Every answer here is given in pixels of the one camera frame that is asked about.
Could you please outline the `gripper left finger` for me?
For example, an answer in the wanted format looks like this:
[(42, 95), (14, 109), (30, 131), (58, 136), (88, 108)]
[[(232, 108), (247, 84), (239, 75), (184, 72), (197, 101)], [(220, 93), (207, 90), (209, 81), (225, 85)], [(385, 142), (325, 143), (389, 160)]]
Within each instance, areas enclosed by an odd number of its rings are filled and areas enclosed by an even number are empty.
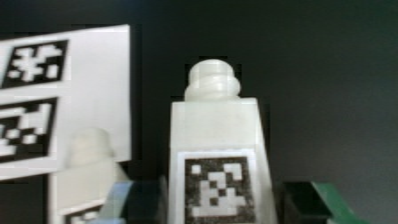
[(112, 185), (96, 224), (167, 224), (167, 182), (120, 181)]

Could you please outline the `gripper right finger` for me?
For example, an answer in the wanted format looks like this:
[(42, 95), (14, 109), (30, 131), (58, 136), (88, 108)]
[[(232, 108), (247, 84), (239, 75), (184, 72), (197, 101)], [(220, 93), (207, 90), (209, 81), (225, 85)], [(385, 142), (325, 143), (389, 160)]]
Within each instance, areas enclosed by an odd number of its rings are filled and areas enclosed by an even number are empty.
[(325, 182), (286, 182), (280, 201), (282, 224), (369, 224), (355, 215), (335, 187)]

